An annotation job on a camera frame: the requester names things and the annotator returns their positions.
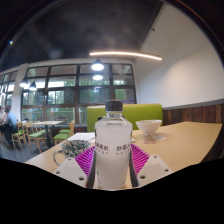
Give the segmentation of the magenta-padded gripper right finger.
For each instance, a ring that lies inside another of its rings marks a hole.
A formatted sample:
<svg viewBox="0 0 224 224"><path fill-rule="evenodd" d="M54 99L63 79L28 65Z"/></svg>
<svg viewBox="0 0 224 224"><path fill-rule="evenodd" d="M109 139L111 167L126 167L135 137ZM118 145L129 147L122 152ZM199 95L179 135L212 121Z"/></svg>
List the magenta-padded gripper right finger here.
<svg viewBox="0 0 224 224"><path fill-rule="evenodd" d="M172 173L158 155L149 155L138 146L131 145L130 179L133 188L143 187Z"/></svg>

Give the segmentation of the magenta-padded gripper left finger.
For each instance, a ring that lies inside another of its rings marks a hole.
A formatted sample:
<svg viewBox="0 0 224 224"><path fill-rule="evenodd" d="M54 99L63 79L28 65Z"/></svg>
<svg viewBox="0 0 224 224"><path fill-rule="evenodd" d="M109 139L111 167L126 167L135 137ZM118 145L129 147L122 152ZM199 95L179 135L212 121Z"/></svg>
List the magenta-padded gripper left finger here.
<svg viewBox="0 0 224 224"><path fill-rule="evenodd" d="M66 158L54 174L84 188L92 188L95 182L94 147L86 149L75 158Z"/></svg>

